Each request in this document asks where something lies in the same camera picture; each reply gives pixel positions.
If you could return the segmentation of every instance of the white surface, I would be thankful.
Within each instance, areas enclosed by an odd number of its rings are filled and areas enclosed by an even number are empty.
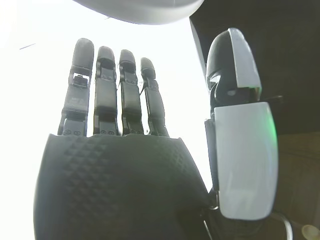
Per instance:
[[[14,16],[5,9],[8,16]],[[7,44],[15,49],[36,44],[12,51],[0,67],[1,240],[34,239],[33,199],[38,170],[48,135],[58,130],[79,38],[94,43],[94,66],[100,46],[112,48],[116,60],[121,49],[132,51],[137,69],[141,57],[152,60],[169,134],[183,139],[206,187],[211,188],[204,126],[204,119],[210,117],[209,96],[189,19],[146,26],[105,18],[71,0],[18,0],[18,33]],[[93,132],[94,89],[92,81],[88,135]]]
[[[233,50],[236,83],[238,88],[255,88],[261,94],[261,82],[256,62],[244,35],[236,28],[228,29]]]
[[[191,16],[204,0],[76,0],[101,14],[136,24],[168,24]]]
[[[221,213],[230,219],[265,218],[278,178],[277,135],[269,105],[216,107],[214,114]]]

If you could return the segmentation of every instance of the diamond-patterned texture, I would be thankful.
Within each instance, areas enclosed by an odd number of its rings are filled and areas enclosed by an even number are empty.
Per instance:
[[[34,231],[37,240],[191,239],[179,215],[208,204],[181,139],[50,135]]]

